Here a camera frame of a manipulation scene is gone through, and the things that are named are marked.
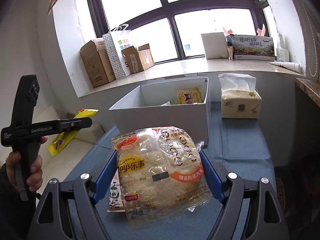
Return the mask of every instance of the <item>open white box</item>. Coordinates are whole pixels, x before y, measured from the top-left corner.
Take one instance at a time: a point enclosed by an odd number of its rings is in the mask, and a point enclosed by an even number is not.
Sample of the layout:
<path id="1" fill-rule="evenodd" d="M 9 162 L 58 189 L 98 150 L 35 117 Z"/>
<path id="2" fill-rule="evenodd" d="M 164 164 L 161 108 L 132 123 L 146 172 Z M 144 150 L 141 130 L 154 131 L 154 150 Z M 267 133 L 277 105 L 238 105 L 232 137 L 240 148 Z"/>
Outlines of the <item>open white box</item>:
<path id="1" fill-rule="evenodd" d="M 174 100 L 177 90 L 200 86 L 204 103 L 193 105 L 162 104 Z M 184 78 L 139 86 L 116 102 L 111 110 L 120 133 L 161 126 L 176 126 L 185 130 L 195 143 L 208 144 L 211 101 L 208 95 L 208 78 Z"/>

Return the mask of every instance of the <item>shopping bag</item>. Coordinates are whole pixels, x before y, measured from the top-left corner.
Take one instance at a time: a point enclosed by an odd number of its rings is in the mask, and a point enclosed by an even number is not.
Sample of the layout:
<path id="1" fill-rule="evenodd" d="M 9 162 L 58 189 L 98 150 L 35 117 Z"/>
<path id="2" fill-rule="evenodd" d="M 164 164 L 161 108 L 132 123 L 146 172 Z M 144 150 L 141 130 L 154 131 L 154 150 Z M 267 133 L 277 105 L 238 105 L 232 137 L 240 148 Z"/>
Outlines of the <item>shopping bag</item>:
<path id="1" fill-rule="evenodd" d="M 130 75 L 129 65 L 121 51 L 130 47 L 129 36 L 131 31 L 126 30 L 128 24 L 122 26 L 102 36 L 116 79 Z"/>

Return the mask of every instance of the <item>yellow logo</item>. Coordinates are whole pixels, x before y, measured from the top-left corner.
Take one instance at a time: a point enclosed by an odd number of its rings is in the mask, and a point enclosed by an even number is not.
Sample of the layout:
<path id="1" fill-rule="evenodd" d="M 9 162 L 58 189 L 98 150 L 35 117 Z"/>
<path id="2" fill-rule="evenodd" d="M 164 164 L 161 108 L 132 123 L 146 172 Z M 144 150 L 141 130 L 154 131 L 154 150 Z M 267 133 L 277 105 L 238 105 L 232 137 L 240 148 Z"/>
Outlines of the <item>yellow logo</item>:
<path id="1" fill-rule="evenodd" d="M 119 164 L 118 171 L 120 173 L 127 173 L 143 168 L 144 160 L 137 156 L 127 156 Z"/>

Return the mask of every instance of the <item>blue gripper pad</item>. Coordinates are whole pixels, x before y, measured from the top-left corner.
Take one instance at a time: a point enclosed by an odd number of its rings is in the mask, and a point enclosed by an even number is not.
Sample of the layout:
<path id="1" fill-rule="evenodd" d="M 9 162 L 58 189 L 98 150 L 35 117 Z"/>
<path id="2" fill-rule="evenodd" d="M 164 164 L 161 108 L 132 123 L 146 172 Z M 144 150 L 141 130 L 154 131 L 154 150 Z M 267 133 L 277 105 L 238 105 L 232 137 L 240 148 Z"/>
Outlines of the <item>blue gripper pad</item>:
<path id="1" fill-rule="evenodd" d="M 100 176 L 96 180 L 95 192 L 92 199 L 98 203 L 99 200 L 106 196 L 106 193 L 110 187 L 113 176 L 117 171 L 117 154 L 116 151 L 112 154 L 106 166 L 103 168 Z"/>
<path id="2" fill-rule="evenodd" d="M 221 179 L 213 168 L 208 157 L 205 155 L 204 151 L 201 150 L 199 154 L 204 168 L 205 178 L 207 179 L 207 183 L 213 197 L 218 199 L 220 203 L 224 203 L 226 200 L 226 196 L 223 193 L 223 184 Z"/>

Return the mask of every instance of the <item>finger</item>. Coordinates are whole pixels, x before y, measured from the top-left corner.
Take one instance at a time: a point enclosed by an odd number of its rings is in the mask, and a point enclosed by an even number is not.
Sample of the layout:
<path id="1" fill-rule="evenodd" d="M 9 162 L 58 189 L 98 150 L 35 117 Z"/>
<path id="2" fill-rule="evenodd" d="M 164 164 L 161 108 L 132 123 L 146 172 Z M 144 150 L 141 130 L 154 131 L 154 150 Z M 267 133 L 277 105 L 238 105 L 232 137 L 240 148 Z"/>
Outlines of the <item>finger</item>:
<path id="1" fill-rule="evenodd" d="M 41 186 L 42 186 L 42 179 L 41 179 L 38 183 L 34 184 L 33 186 L 30 186 L 30 187 L 29 187 L 29 190 L 30 190 L 31 192 L 35 192 L 35 191 L 37 191 L 38 189 L 40 189 Z"/>
<path id="2" fill-rule="evenodd" d="M 33 186 L 37 184 L 39 181 L 42 181 L 42 170 L 40 169 L 36 173 L 32 174 L 28 179 L 27 179 L 27 185 L 28 186 Z"/>
<path id="3" fill-rule="evenodd" d="M 47 140 L 48 140 L 48 136 L 42 136 L 42 137 L 41 137 L 40 144 L 44 144 L 44 143 L 46 143 L 46 142 L 47 142 Z"/>
<path id="4" fill-rule="evenodd" d="M 16 185 L 16 179 L 14 177 L 14 166 L 20 161 L 21 155 L 19 152 L 11 152 L 5 160 L 7 176 L 11 184 Z"/>
<path id="5" fill-rule="evenodd" d="M 42 157 L 40 155 L 37 156 L 36 160 L 30 166 L 30 172 L 36 173 L 42 167 Z"/>

